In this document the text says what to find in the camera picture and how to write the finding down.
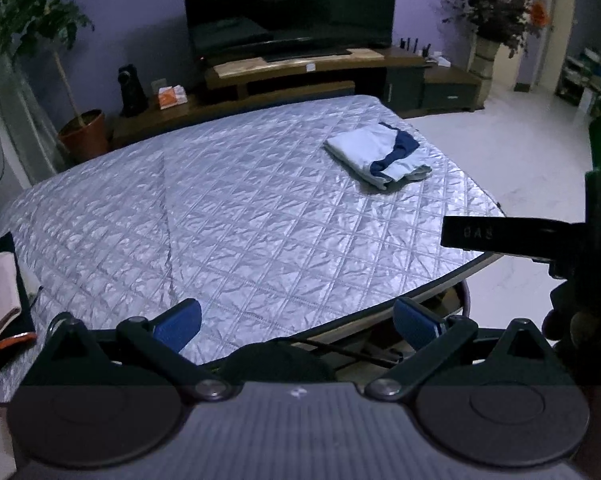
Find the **blue raglan graphic shirt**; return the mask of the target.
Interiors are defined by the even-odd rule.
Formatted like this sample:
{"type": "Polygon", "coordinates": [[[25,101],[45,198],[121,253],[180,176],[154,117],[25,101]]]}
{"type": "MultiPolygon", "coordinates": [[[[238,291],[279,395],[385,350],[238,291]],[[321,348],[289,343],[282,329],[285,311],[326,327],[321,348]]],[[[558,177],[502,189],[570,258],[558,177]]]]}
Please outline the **blue raglan graphic shirt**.
{"type": "Polygon", "coordinates": [[[378,122],[346,131],[324,142],[325,150],[380,191],[431,174],[421,143],[410,130],[378,122]]]}

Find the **black speaker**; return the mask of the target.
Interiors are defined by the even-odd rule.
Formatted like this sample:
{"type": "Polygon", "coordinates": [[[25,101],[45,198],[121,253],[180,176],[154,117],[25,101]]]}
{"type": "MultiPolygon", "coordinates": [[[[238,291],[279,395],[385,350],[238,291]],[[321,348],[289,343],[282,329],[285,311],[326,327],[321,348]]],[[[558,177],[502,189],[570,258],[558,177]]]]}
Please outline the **black speaker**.
{"type": "Polygon", "coordinates": [[[118,70],[118,84],[122,92],[122,118],[138,117],[148,109],[148,97],[146,96],[138,70],[133,64],[122,66],[118,70]]]}

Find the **silver quilted bedspread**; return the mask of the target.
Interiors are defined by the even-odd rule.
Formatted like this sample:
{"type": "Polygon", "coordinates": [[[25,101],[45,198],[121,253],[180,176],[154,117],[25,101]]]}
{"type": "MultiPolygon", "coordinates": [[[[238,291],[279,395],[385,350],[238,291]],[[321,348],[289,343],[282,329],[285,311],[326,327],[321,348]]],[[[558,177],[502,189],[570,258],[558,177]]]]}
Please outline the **silver quilted bedspread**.
{"type": "Polygon", "coordinates": [[[65,311],[109,330],[193,298],[203,324],[183,353],[203,364],[467,271],[479,253],[442,247],[442,220],[499,205],[427,140],[430,175],[388,192],[325,150],[372,126],[410,130],[372,96],[301,102],[155,136],[28,188],[0,211],[0,236],[41,283],[37,333],[65,311]]]}

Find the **dark low side cabinet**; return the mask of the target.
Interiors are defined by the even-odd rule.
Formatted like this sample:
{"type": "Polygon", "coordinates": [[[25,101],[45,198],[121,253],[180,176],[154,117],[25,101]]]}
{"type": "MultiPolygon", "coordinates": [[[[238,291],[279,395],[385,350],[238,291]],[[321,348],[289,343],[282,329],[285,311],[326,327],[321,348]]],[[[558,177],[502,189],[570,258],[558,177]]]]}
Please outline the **dark low side cabinet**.
{"type": "Polygon", "coordinates": [[[428,67],[424,72],[421,108],[430,113],[475,112],[481,79],[457,67],[428,67]]]}

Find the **black magnifying glass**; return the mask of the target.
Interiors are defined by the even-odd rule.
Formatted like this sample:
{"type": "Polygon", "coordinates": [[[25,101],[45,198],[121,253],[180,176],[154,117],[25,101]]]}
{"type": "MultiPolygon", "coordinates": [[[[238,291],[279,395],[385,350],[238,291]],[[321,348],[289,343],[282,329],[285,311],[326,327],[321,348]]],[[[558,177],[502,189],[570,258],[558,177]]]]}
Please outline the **black magnifying glass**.
{"type": "Polygon", "coordinates": [[[61,312],[52,318],[46,329],[46,338],[44,345],[50,344],[74,344],[82,341],[89,336],[87,326],[79,318],[75,318],[70,312],[61,312]]]}

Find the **orange tissue box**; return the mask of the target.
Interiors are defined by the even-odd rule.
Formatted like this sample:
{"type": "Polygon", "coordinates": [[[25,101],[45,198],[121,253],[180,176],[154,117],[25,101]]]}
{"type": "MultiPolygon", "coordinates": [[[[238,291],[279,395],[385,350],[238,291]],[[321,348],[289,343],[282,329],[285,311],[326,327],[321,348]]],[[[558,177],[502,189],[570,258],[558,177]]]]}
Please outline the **orange tissue box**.
{"type": "Polygon", "coordinates": [[[180,106],[188,102],[186,90],[180,84],[176,86],[162,87],[158,90],[157,101],[159,110],[180,106]]]}

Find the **potted tree in red pot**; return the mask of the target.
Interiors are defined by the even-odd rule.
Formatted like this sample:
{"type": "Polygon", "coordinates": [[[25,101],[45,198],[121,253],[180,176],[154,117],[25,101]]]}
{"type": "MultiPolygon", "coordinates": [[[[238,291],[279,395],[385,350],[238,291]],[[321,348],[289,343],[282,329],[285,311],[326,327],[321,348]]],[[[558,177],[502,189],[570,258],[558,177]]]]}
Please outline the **potted tree in red pot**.
{"type": "Polygon", "coordinates": [[[13,64],[44,61],[58,75],[72,118],[56,137],[74,164],[108,151],[104,113],[78,104],[62,60],[76,47],[80,32],[94,29],[79,0],[0,0],[0,55],[13,64]]]}

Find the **white wall socket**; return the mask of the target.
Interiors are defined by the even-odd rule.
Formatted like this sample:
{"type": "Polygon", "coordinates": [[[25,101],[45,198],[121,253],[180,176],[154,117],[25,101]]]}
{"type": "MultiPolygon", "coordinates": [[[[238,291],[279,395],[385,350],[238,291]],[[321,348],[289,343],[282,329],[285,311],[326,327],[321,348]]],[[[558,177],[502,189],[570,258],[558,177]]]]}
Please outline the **white wall socket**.
{"type": "Polygon", "coordinates": [[[151,87],[152,87],[152,91],[154,94],[157,94],[159,92],[159,90],[161,88],[165,88],[167,85],[167,79],[166,78],[159,78],[156,80],[153,80],[151,82],[151,87]]]}

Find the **wooden TV stand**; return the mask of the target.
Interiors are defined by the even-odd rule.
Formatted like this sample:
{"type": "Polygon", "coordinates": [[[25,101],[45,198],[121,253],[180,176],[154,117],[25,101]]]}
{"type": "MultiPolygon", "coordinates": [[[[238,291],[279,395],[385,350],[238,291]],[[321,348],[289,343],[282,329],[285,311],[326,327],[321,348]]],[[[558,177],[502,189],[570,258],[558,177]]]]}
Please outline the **wooden TV stand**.
{"type": "Polygon", "coordinates": [[[267,62],[247,58],[206,70],[202,86],[188,102],[162,110],[152,103],[132,118],[120,118],[110,135],[113,150],[193,126],[282,104],[332,96],[375,96],[398,112],[412,112],[421,102],[427,64],[397,47],[351,49],[347,54],[267,62]]]}

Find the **grey curtain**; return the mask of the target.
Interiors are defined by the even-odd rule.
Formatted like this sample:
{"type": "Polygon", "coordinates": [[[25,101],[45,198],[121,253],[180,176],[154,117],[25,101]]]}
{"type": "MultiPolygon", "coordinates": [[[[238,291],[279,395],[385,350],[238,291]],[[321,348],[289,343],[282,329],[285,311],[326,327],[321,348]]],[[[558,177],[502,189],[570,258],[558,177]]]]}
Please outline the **grey curtain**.
{"type": "Polygon", "coordinates": [[[65,169],[56,130],[18,64],[0,54],[0,134],[13,149],[30,184],[65,169]]]}

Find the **flower plant in vase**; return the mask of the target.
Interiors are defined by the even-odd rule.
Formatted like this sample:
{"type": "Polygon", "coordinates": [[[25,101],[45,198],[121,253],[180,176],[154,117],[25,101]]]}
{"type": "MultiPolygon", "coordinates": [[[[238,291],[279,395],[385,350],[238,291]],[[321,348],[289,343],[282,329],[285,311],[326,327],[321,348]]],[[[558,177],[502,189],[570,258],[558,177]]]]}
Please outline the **flower plant in vase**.
{"type": "Polygon", "coordinates": [[[518,66],[549,24],[542,0],[439,0],[439,6],[442,24],[495,44],[518,66]]]}

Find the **large black television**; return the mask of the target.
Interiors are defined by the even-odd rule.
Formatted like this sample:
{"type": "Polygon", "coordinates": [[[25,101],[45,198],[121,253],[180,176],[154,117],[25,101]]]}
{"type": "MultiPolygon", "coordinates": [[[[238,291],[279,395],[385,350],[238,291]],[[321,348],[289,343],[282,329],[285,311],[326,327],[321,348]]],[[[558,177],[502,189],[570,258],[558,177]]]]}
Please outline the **large black television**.
{"type": "Polygon", "coordinates": [[[195,58],[306,58],[387,48],[395,0],[184,0],[195,58]]]}

